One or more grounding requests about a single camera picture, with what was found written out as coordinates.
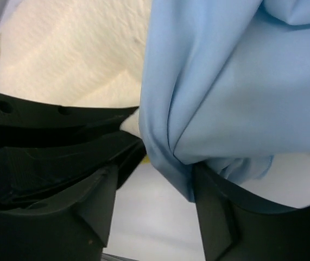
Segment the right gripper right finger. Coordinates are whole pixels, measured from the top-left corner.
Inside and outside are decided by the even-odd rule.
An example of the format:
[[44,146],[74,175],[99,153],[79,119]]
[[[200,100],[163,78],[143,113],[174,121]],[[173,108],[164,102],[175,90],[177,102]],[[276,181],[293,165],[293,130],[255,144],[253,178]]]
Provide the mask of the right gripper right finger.
[[266,200],[205,164],[192,177],[206,260],[310,260],[310,206]]

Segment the blue green pillowcase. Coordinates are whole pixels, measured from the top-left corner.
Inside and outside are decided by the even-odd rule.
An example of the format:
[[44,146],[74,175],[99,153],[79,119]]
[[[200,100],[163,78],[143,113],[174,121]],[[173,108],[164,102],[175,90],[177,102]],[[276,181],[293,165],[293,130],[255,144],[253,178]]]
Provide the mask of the blue green pillowcase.
[[140,133],[188,201],[195,163],[242,183],[310,153],[310,1],[152,1]]

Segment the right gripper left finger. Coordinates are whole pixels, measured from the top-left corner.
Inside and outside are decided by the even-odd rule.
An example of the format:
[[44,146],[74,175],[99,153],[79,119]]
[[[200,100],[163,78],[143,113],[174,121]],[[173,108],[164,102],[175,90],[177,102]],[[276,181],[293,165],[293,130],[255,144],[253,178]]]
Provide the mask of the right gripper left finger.
[[108,165],[27,208],[0,210],[0,260],[100,260],[117,179]]

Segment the cream yellow pillow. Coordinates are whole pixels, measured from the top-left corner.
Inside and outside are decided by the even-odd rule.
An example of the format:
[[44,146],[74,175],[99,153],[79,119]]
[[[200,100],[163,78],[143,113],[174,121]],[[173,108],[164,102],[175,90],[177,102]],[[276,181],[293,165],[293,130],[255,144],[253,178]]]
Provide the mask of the cream yellow pillow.
[[150,10],[150,1],[19,1],[0,23],[0,92],[137,107]]

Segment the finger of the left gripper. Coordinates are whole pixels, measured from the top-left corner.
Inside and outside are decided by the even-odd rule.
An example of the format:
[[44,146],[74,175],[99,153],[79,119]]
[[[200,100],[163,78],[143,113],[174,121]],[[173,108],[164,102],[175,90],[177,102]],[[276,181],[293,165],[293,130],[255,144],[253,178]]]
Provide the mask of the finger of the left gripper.
[[145,156],[141,139],[124,131],[81,144],[45,148],[0,148],[0,210],[27,207],[116,165],[117,186]]
[[98,139],[118,133],[136,110],[64,107],[0,94],[0,138]]

